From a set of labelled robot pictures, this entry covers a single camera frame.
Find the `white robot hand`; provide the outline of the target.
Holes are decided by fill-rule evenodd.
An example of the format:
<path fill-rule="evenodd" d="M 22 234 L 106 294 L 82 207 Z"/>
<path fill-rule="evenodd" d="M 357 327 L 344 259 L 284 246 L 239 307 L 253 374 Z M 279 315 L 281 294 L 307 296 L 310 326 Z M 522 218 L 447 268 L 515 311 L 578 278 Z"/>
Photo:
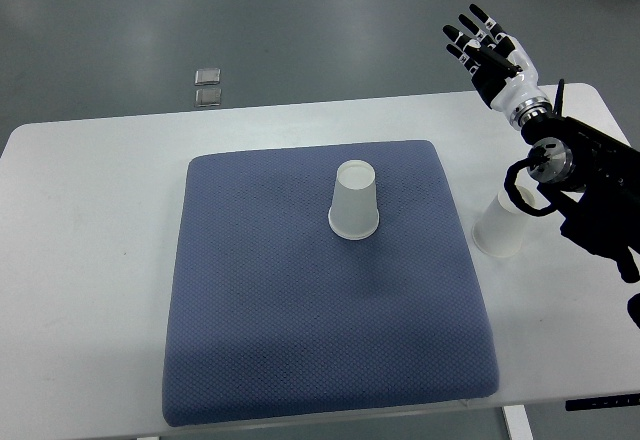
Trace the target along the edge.
<path fill-rule="evenodd" d="M 510 125 L 524 125 L 534 116 L 550 113 L 551 101 L 539 88 L 538 72 L 522 45 L 478 5 L 470 4 L 469 11 L 479 24 L 465 14 L 458 20 L 473 37 L 452 25 L 442 31 L 452 43 L 446 45 L 447 52 L 471 73 L 484 103 L 502 113 Z"/>

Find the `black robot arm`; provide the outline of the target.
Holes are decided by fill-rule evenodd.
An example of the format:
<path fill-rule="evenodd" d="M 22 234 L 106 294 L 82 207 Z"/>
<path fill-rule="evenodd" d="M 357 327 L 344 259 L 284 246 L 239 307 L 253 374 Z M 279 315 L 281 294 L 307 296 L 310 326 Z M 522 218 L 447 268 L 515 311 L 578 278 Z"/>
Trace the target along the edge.
<path fill-rule="evenodd" d="M 638 151 L 564 115 L 564 85 L 549 98 L 519 41 L 479 6 L 469 11 L 458 26 L 444 26 L 446 49 L 469 73 L 482 101 L 530 147 L 507 169 L 509 200 L 533 217 L 559 212 L 562 236 L 614 261 L 624 282 L 638 282 Z"/>

